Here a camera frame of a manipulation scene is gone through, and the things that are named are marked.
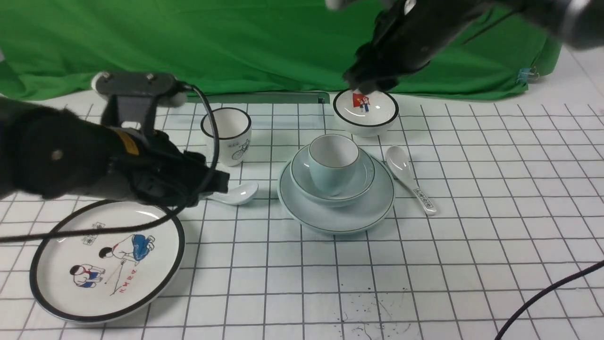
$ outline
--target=light blue saucer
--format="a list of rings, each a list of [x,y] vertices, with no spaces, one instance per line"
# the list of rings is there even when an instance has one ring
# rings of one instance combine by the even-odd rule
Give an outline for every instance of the light blue saucer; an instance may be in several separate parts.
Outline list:
[[[277,194],[285,210],[294,220],[327,234],[353,234],[380,223],[394,203],[394,180],[388,169],[370,156],[375,179],[358,201],[341,208],[330,208],[301,195],[291,176],[292,162],[281,170]]]
[[[301,148],[292,159],[289,173],[294,185],[311,201],[330,207],[342,207],[354,203],[361,198],[373,183],[375,178],[375,166],[371,157],[363,150],[356,165],[357,169],[344,190],[335,196],[329,196],[319,190],[310,176],[309,168],[309,146]]]

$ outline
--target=cup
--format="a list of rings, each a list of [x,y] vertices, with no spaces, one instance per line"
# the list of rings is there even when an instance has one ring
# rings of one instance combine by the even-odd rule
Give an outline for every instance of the cup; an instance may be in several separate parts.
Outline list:
[[[225,166],[235,166],[243,162],[243,156],[249,148],[252,137],[252,119],[249,115],[237,108],[219,108],[214,111],[220,150],[218,162]],[[201,120],[201,131],[203,132],[208,154],[206,158],[212,159],[214,149],[214,133],[208,115]]]
[[[326,134],[310,143],[308,154],[310,176],[316,188],[335,196],[349,185],[361,152],[349,138]]]

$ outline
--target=table surface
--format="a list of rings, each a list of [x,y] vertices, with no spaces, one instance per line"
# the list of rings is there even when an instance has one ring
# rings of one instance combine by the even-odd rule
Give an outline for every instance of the table surface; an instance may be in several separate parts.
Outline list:
[[[226,104],[252,117],[245,162],[227,170],[235,185],[258,182],[257,198],[184,211],[185,257],[168,289],[93,327],[34,302],[28,271],[37,242],[1,245],[0,339],[493,339],[524,301],[602,260],[602,102],[397,100],[400,119],[379,138],[338,130],[329,104]],[[92,122],[103,109],[67,106]],[[161,110],[156,127],[181,149],[205,152],[204,114],[192,103]],[[397,183],[394,208],[368,232],[332,237],[294,222],[277,198],[277,175],[325,133],[352,137],[379,160],[391,145],[405,148],[440,213],[427,218]],[[92,202],[8,197],[0,234],[49,230]],[[540,300],[505,339],[600,339],[603,308],[601,270]]]

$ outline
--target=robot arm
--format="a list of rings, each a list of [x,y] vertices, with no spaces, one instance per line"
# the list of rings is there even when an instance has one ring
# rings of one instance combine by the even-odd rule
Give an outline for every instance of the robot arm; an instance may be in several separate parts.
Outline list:
[[[44,199],[71,194],[195,206],[199,194],[226,193],[229,174],[222,171],[214,171],[204,192],[193,192],[208,173],[206,158],[180,152],[153,128],[158,104],[186,86],[169,74],[151,76],[96,77],[93,88],[108,100],[100,125],[68,109],[0,98],[0,198],[23,191]],[[140,129],[122,128],[124,122]]]
[[[326,0],[343,10],[355,0]],[[356,51],[344,74],[351,89],[388,91],[397,79],[420,71],[493,6],[544,29],[575,49],[604,46],[604,0],[382,0],[373,39]]]

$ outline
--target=spoon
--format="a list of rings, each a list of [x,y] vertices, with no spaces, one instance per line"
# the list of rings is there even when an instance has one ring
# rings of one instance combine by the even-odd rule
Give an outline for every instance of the spoon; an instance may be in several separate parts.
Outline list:
[[[248,182],[230,189],[227,194],[215,192],[207,198],[209,200],[217,201],[231,206],[238,206],[251,201],[257,192],[258,183]]]
[[[409,156],[407,156],[407,153],[398,146],[392,146],[386,151],[386,162],[394,176],[415,194],[420,201],[423,210],[426,212],[426,215],[435,215],[437,212],[436,207],[430,202],[428,196],[422,192],[413,179],[413,173],[411,172]]]

